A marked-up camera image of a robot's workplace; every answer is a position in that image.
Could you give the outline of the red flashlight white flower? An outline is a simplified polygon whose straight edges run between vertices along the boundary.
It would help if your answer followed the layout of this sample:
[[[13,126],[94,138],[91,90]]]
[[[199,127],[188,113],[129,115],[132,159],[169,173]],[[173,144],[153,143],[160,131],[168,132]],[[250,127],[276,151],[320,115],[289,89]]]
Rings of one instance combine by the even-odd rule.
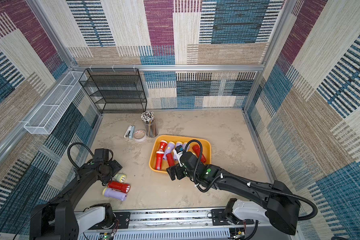
[[[160,144],[159,144],[158,151],[159,151],[159,152],[164,152],[165,149],[166,149],[166,147],[167,147],[167,145],[168,145],[168,142],[167,142],[167,141],[161,140],[161,141],[160,141]]]

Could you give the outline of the yellow plastic storage tray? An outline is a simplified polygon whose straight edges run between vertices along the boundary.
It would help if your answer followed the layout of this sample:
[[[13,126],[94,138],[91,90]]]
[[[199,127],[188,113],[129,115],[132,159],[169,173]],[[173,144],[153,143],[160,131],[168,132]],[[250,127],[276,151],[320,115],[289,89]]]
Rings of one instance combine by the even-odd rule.
[[[171,147],[173,149],[177,143],[185,144],[189,142],[190,140],[196,139],[199,142],[201,142],[203,146],[203,157],[202,159],[205,159],[203,161],[205,164],[211,164],[212,163],[212,147],[209,141],[205,139],[198,139],[193,137],[183,137],[183,136],[173,136],[173,135],[160,135],[157,137],[152,153],[150,156],[150,169],[157,173],[163,173],[166,174],[166,169],[169,167],[168,161],[165,160],[165,156],[169,153],[166,150],[168,147]]]

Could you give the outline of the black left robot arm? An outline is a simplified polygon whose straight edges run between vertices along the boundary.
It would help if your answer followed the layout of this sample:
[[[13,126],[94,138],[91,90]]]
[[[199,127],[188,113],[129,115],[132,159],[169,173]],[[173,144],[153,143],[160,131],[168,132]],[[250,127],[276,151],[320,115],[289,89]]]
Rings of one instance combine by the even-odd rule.
[[[109,149],[90,152],[92,159],[78,166],[71,156],[71,149],[75,145],[69,145],[67,156],[76,177],[46,204],[34,207],[31,217],[26,221],[30,224],[31,240],[76,240],[93,226],[109,229],[116,225],[116,216],[109,203],[93,205],[101,214],[96,217],[82,217],[82,220],[89,222],[87,225],[79,221],[75,208],[95,182],[100,181],[102,186],[107,186],[122,166],[113,159],[114,153]]]

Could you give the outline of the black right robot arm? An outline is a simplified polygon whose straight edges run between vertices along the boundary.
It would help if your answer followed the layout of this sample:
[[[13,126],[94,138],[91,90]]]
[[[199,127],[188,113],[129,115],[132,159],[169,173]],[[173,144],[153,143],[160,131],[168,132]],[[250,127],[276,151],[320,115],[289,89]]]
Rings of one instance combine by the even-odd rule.
[[[262,183],[252,181],[222,169],[216,165],[202,162],[203,153],[194,154],[188,150],[190,144],[203,146],[193,139],[186,145],[176,144],[170,155],[178,161],[167,168],[171,180],[188,177],[202,193],[211,189],[221,190],[244,197],[258,206],[253,209],[244,207],[238,199],[231,199],[224,212],[227,222],[237,224],[243,220],[269,221],[269,223],[287,235],[294,235],[297,223],[314,218],[318,214],[317,206],[310,200],[293,194],[280,181]]]

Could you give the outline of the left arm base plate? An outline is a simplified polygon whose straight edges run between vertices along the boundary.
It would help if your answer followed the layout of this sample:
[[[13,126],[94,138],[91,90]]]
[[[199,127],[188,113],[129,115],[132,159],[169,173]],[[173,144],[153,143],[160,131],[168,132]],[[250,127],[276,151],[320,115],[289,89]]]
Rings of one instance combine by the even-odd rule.
[[[96,224],[89,228],[89,230],[116,230],[127,229],[130,223],[131,212],[114,212],[114,220],[110,223],[103,225],[102,223]]]

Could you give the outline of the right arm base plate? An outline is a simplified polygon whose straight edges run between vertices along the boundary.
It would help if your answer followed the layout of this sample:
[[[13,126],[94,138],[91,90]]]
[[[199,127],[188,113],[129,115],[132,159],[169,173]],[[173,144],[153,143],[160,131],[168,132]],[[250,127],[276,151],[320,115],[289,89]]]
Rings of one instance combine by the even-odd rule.
[[[225,213],[225,209],[212,209],[210,214],[207,214],[208,218],[212,219],[213,226],[228,226],[228,225],[253,225],[254,220],[246,219],[239,220],[232,213]]]

